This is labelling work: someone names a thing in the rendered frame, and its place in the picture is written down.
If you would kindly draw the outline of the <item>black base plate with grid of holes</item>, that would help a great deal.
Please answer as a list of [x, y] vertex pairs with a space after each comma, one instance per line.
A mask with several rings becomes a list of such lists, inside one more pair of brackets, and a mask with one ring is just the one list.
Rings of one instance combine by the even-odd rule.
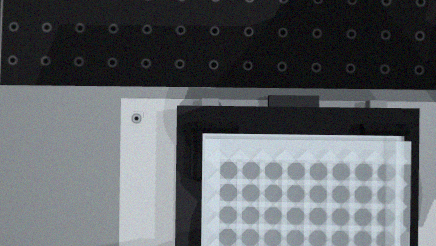
[[0, 0], [0, 85], [436, 90], [436, 0]]

